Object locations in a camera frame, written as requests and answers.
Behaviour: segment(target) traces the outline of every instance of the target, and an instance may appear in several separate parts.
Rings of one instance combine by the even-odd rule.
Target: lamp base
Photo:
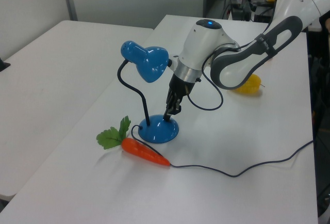
[[[165,143],[177,136],[179,126],[177,122],[170,118],[170,121],[165,121],[162,115],[150,116],[150,126],[146,125],[144,119],[139,129],[139,135],[142,139],[151,143]]]

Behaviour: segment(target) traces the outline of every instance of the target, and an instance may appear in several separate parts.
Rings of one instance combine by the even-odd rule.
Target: toy carrot
[[[128,153],[160,165],[170,166],[170,162],[163,156],[158,155],[147,146],[132,138],[126,138],[129,125],[130,120],[128,116],[126,116],[120,122],[119,131],[114,127],[110,127],[109,130],[104,130],[98,134],[96,137],[98,144],[104,149],[113,148],[121,144],[123,150]]]
[[[155,153],[150,148],[132,138],[125,138],[122,141],[122,148],[124,151],[146,159],[147,161],[151,161],[164,166],[170,166],[170,162],[166,158]]]

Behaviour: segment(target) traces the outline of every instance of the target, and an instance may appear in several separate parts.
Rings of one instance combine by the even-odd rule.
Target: gray band on robot arm
[[[261,34],[262,36],[259,35],[256,38],[257,42],[253,43],[247,49],[235,54],[227,54],[223,56],[220,55],[219,57],[215,58],[211,64],[210,75],[212,81],[222,89],[230,90],[242,86],[258,67],[260,67],[267,60],[269,60],[275,54],[277,54],[279,51],[285,48],[290,42],[292,42],[299,35],[302,28],[303,28],[303,23],[301,19],[296,16],[291,16],[281,21],[273,29],[268,31],[267,34],[265,35]],[[285,41],[279,48],[274,49],[273,46],[276,44],[277,36],[286,30],[289,30],[291,32],[291,37],[287,41]],[[236,62],[242,61],[253,54],[262,55],[265,52],[267,56],[258,64],[256,64],[254,67],[252,67],[250,72],[248,72],[244,80],[239,85],[235,87],[227,87],[221,83],[220,73],[225,67],[234,64]]]

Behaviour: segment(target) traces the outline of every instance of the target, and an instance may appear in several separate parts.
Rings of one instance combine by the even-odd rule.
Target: blue desk lamp
[[[151,143],[165,143],[174,139],[179,132],[177,122],[172,118],[165,121],[163,115],[149,117],[143,94],[125,83],[120,76],[121,70],[130,61],[136,65],[140,76],[146,82],[152,83],[161,77],[168,66],[169,53],[162,47],[143,48],[133,41],[127,41],[121,47],[121,54],[125,61],[118,70],[118,79],[124,86],[134,90],[142,97],[145,119],[140,123],[140,137]]]

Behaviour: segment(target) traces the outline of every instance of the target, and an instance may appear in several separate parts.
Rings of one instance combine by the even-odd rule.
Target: gooseneck lamp arm
[[[143,95],[143,93],[141,91],[139,91],[138,89],[136,89],[135,87],[129,85],[128,83],[124,82],[122,77],[121,77],[121,72],[123,70],[123,68],[127,65],[127,63],[129,63],[128,60],[124,60],[123,63],[120,65],[120,67],[118,68],[117,71],[117,77],[120,83],[122,83],[124,86],[126,86],[128,89],[131,89],[133,91],[135,91],[138,95],[140,95],[141,99],[142,99],[142,104],[143,104],[143,110],[144,110],[144,115],[145,115],[145,120],[146,120],[146,125],[150,126],[150,120],[149,120],[149,114],[148,114],[148,108],[146,105],[146,100],[145,97]]]

